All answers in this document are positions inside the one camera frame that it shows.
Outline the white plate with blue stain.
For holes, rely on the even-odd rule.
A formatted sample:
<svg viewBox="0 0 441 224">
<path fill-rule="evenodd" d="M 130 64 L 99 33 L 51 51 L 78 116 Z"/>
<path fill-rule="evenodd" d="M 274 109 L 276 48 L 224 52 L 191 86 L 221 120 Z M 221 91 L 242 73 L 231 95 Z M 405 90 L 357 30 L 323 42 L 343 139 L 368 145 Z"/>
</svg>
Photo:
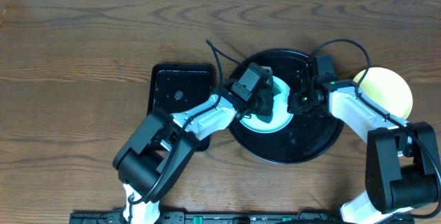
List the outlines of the white plate with blue stain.
<svg viewBox="0 0 441 224">
<path fill-rule="evenodd" d="M 273 76 L 273 82 L 272 113 L 269 116 L 251 114 L 249 117 L 243 117 L 240 123 L 248 130 L 263 134 L 273 133 L 283 129 L 292 120 L 294 115 L 287 111 L 290 87 L 275 76 Z"/>
</svg>

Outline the yellow plate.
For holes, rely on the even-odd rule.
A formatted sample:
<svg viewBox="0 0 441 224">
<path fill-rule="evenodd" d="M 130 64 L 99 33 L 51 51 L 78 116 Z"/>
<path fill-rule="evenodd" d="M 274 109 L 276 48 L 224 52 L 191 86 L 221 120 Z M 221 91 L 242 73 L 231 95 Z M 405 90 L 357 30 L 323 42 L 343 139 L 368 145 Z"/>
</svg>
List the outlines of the yellow plate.
<svg viewBox="0 0 441 224">
<path fill-rule="evenodd" d="M 396 72 L 387 68 L 369 68 L 360 87 L 370 99 L 396 117 L 407 119 L 410 115 L 413 95 L 407 82 Z"/>
</svg>

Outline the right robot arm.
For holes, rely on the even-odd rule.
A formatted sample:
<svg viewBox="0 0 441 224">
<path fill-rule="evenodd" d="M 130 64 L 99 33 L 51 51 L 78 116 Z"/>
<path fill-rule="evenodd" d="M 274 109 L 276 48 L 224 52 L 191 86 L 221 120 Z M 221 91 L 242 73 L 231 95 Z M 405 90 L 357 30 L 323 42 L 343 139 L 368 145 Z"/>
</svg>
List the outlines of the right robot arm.
<svg viewBox="0 0 441 224">
<path fill-rule="evenodd" d="M 346 123 L 366 144 L 365 191 L 340 207 L 346 223 L 386 223 L 440 203 L 440 156 L 433 128 L 386 111 L 351 79 L 291 90 L 288 111 Z"/>
</svg>

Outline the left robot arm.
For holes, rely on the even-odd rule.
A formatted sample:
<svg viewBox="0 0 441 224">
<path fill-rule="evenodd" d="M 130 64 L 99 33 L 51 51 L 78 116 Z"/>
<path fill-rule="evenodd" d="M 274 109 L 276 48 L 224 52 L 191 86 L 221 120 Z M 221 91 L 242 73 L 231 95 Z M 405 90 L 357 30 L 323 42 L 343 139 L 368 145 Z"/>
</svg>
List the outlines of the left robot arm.
<svg viewBox="0 0 441 224">
<path fill-rule="evenodd" d="M 272 114 L 273 88 L 225 84 L 184 112 L 152 110 L 112 162 L 126 193 L 126 223 L 155 223 L 159 202 L 177 182 L 200 142 L 249 114 Z"/>
</svg>

